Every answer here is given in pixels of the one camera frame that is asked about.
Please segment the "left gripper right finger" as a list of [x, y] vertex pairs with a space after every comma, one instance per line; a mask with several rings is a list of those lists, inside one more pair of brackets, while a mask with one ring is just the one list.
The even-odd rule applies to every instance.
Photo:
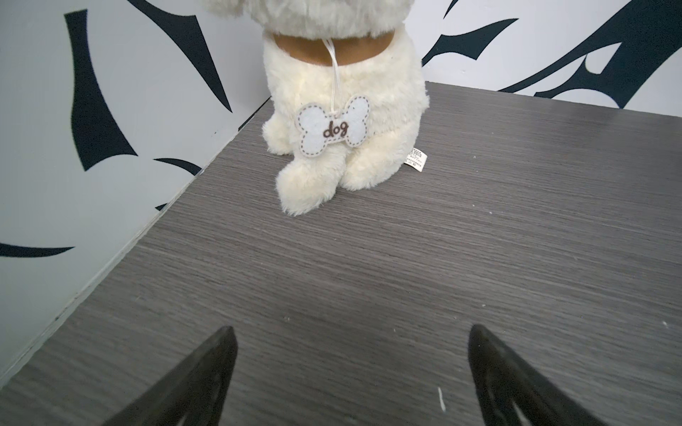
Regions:
[[472, 325], [468, 362], [486, 425], [606, 426], [481, 324]]

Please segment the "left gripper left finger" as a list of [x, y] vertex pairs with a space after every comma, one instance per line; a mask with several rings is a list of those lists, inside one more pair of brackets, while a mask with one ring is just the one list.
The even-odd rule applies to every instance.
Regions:
[[105, 424], [219, 424], [237, 353], [234, 329], [220, 328]]

